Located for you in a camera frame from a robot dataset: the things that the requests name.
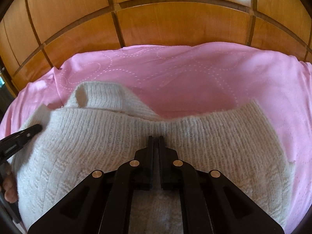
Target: bed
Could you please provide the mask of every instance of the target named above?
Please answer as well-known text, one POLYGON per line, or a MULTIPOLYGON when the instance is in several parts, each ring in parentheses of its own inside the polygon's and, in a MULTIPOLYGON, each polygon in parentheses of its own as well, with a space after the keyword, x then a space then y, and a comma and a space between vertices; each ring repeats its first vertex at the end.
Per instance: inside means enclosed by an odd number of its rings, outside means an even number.
POLYGON ((296 166, 286 233, 311 206, 311 16, 301 0, 13 0, 0 56, 18 92, 0 138, 40 104, 62 107, 82 81, 121 83, 165 118, 256 99, 296 166))

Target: metal screw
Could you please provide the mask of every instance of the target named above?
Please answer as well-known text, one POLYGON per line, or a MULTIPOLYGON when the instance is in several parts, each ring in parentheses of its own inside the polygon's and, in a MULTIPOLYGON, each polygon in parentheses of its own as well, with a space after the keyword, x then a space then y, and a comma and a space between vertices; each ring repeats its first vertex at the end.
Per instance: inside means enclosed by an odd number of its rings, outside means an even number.
POLYGON ((133 166, 133 167, 137 167, 139 164, 140 164, 140 162, 138 160, 132 160, 130 162, 130 165, 133 166))
POLYGON ((213 176, 214 178, 219 178, 221 176, 221 173, 214 170, 210 173, 211 176, 213 176))
POLYGON ((174 166, 182 166, 183 162, 181 160, 174 160, 173 164, 174 166))
POLYGON ((102 176, 102 172, 101 171, 94 171, 92 173, 93 178, 99 178, 102 176))

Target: finger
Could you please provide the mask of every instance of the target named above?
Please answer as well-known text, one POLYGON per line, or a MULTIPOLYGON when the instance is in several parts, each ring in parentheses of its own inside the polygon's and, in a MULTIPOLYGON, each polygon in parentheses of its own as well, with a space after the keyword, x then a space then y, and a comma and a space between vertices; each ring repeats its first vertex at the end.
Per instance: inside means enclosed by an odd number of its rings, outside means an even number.
POLYGON ((4 194, 4 199, 9 203, 15 203, 18 200, 18 192, 16 188, 11 188, 4 194))
POLYGON ((7 175, 10 175, 12 173, 11 165, 8 162, 4 163, 4 170, 7 175))
POLYGON ((13 175, 13 173, 11 173, 10 175, 6 176, 6 178, 3 181, 3 189, 5 191, 11 189, 13 186, 15 185, 15 177, 13 175))

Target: human hand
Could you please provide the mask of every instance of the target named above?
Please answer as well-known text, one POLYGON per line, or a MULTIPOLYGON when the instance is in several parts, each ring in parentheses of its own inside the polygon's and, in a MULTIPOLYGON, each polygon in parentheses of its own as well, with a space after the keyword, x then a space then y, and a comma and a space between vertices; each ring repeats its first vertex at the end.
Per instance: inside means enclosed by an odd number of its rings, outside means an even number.
POLYGON ((3 181, 2 188, 4 189, 4 198, 9 203, 15 203, 18 200, 18 191, 14 173, 11 171, 11 166, 5 163, 6 178, 3 181))

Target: black plastic bracket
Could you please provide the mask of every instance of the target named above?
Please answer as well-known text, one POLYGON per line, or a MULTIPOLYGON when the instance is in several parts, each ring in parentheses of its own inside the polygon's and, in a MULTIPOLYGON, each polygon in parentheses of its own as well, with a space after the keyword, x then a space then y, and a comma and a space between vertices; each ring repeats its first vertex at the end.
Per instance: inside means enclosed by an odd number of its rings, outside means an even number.
POLYGON ((28 234, 127 234, 133 190, 152 188, 158 149, 164 190, 180 192, 184 234, 284 234, 283 229, 220 171, 196 170, 161 136, 116 171, 93 171, 29 229, 28 234))

